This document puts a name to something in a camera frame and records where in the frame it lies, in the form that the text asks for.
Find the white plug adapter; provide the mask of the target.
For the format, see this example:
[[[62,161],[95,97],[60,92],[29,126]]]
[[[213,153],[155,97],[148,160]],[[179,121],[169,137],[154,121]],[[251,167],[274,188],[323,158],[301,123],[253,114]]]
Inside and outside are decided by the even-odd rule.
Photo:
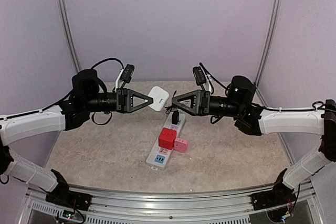
[[[159,112],[163,109],[170,97],[169,93],[159,86],[154,86],[150,90],[148,96],[153,99],[153,103],[150,104],[149,107],[156,112]]]

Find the pink cube plug adapter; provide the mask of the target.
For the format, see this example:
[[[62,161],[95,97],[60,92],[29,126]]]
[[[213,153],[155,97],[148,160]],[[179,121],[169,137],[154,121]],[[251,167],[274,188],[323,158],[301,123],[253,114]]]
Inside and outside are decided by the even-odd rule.
[[[176,138],[174,140],[173,148],[175,151],[185,153],[188,149],[188,141],[182,138]]]

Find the white multicolour power strip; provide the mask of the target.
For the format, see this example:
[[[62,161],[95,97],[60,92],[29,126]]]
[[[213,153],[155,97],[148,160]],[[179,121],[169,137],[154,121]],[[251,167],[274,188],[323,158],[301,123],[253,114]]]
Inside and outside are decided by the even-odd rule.
[[[179,117],[176,124],[172,123],[173,112],[171,112],[162,129],[157,136],[155,143],[146,158],[146,164],[154,171],[165,170],[169,158],[174,150],[172,137],[179,137],[186,121],[186,115],[179,111]]]

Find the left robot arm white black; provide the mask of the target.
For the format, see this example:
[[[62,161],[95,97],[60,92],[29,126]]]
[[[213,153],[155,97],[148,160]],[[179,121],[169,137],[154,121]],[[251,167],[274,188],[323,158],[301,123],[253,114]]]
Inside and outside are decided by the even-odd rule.
[[[153,103],[147,95],[125,87],[108,92],[95,69],[85,69],[72,78],[72,90],[65,100],[49,108],[1,116],[1,175],[32,184],[66,206],[73,193],[60,172],[45,170],[9,149],[10,144],[48,132],[81,127],[95,112],[133,113]]]

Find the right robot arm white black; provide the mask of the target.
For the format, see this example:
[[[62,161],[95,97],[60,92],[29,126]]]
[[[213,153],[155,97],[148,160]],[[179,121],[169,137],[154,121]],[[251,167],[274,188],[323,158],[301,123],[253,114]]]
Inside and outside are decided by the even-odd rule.
[[[231,117],[246,135],[308,133],[321,136],[321,144],[285,169],[269,192],[273,205],[281,204],[301,182],[335,162],[335,101],[315,102],[311,108],[274,109],[253,103],[256,86],[246,77],[234,76],[225,97],[205,89],[172,98],[172,105],[192,116]]]

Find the red cube socket adapter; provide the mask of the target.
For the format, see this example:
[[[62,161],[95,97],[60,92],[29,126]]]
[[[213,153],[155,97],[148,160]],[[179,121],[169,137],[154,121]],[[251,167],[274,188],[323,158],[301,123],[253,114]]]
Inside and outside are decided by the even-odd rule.
[[[161,148],[172,150],[177,131],[163,127],[158,137],[158,145]]]

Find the small circuit board with led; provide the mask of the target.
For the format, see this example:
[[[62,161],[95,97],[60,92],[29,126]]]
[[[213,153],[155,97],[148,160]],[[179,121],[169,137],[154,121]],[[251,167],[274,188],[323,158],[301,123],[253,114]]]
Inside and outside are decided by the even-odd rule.
[[[67,220],[73,220],[76,216],[76,211],[75,210],[63,210],[61,217]]]

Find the front aluminium rail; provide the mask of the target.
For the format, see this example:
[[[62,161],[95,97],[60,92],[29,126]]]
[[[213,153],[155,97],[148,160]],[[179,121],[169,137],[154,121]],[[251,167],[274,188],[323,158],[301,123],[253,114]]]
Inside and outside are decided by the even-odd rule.
[[[270,209],[254,210],[250,196],[271,185],[203,193],[139,193],[71,185],[92,196],[86,223],[272,223]],[[45,202],[45,194],[30,187],[18,223],[55,223],[66,209]],[[293,215],[285,223],[325,223],[309,181],[303,182]]]

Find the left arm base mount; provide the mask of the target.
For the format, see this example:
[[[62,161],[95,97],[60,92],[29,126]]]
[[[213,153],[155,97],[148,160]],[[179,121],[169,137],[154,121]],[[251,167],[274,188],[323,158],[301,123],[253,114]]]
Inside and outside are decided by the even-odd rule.
[[[64,194],[46,192],[45,200],[55,205],[88,211],[91,205],[92,196],[90,194],[68,190]]]

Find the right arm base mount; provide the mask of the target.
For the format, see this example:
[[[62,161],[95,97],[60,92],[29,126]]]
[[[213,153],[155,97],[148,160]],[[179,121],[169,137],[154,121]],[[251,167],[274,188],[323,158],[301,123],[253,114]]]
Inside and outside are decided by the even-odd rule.
[[[254,210],[262,210],[294,202],[296,195],[293,190],[272,189],[261,191],[250,196]]]

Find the left aluminium frame post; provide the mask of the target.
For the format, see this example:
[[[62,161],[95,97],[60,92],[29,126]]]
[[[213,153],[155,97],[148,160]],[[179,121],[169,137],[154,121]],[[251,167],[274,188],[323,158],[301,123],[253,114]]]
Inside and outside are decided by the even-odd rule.
[[[82,67],[81,67],[81,64],[78,58],[78,54],[77,54],[75,43],[74,43],[74,38],[73,38],[71,27],[70,27],[66,0],[57,0],[57,3],[58,3],[62,27],[63,27],[64,34],[65,34],[66,43],[67,43],[68,50],[70,53],[70,60],[72,62],[75,73],[78,74],[82,70]]]

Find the aluminium frame post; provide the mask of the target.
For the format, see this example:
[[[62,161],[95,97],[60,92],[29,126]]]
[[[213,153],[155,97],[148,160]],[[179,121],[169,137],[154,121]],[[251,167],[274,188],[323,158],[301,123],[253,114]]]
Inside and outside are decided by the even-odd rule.
[[[66,43],[67,43],[68,50],[70,53],[70,60],[72,62],[75,73],[78,74],[82,70],[82,67],[81,67],[81,64],[78,58],[78,54],[77,54],[75,43],[74,43],[74,38],[73,38],[71,27],[70,27],[66,0],[57,0],[57,3],[58,3],[62,27],[63,27],[64,34],[65,34]]]
[[[281,6],[281,0],[273,0],[270,22],[269,22],[269,25],[268,25],[268,30],[267,30],[267,35],[266,35],[266,40],[265,40],[265,43],[264,43],[264,47],[263,47],[262,55],[261,55],[261,60],[260,60],[259,67],[258,67],[258,70],[257,70],[256,78],[255,78],[255,85],[257,87],[260,86],[263,74],[264,74],[265,69],[266,69],[267,60],[269,58],[272,41],[273,41],[274,34],[275,34],[275,31],[276,31],[280,6]]]

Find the right aluminium frame post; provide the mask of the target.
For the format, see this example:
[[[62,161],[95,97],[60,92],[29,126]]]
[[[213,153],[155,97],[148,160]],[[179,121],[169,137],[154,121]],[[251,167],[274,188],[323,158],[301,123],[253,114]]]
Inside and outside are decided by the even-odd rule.
[[[281,0],[273,0],[270,22],[269,22],[269,25],[268,25],[268,30],[267,30],[267,35],[266,35],[266,40],[265,40],[265,43],[264,43],[264,47],[263,47],[262,55],[261,55],[261,60],[260,60],[259,67],[258,67],[258,70],[257,70],[256,78],[255,78],[255,85],[257,87],[260,86],[263,74],[264,74],[265,69],[266,69],[267,60],[269,58],[272,41],[273,41],[274,34],[275,34],[275,31],[276,31],[280,6],[281,6]]]

